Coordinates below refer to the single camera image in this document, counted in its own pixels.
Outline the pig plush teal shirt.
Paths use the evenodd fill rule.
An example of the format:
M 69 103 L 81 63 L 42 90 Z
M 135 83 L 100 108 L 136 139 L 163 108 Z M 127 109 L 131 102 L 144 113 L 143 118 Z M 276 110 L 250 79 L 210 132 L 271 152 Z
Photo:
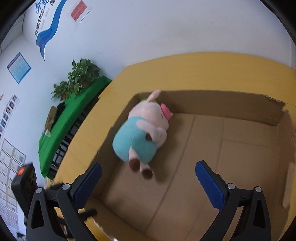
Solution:
M 112 142 L 116 156 L 128 163 L 133 172 L 139 171 L 145 180 L 153 177 L 149 163 L 165 143 L 173 117 L 165 104 L 157 102 L 160 93 L 155 90 L 132 108 Z

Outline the green covered table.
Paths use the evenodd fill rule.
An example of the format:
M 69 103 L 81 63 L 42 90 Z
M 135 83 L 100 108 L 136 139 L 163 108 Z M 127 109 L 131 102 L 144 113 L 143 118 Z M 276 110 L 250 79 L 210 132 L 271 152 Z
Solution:
M 50 167 L 59 145 L 86 106 L 94 97 L 102 93 L 111 82 L 112 80 L 105 76 L 99 77 L 81 94 L 78 96 L 72 94 L 69 99 L 64 101 L 65 109 L 51 128 L 51 135 L 43 134 L 39 140 L 38 154 L 40 171 L 43 177 L 54 177 L 54 175 L 50 174 Z

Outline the cardboard box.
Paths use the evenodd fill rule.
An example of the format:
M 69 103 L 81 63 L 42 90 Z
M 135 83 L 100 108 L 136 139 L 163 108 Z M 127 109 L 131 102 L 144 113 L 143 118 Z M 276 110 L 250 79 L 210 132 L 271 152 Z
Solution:
M 168 137 L 151 161 L 154 177 L 132 173 L 112 149 L 128 113 L 147 93 L 116 105 L 114 122 L 95 160 L 102 177 L 87 208 L 118 240 L 199 240 L 215 209 L 195 175 L 204 160 L 227 183 L 262 188 L 279 239 L 290 209 L 295 132 L 283 102 L 265 95 L 229 91 L 164 91 L 158 101 L 173 113 Z

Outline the potted green plant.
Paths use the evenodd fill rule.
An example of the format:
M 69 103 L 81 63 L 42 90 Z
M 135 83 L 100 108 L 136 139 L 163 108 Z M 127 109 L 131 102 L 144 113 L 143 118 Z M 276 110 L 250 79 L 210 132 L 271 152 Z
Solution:
M 54 91 L 51 93 L 52 98 L 59 100 L 69 99 L 72 94 L 78 95 L 81 85 L 74 82 L 61 81 L 53 85 Z
M 72 60 L 72 70 L 68 73 L 68 83 L 73 90 L 79 91 L 99 78 L 99 68 L 90 60 Z

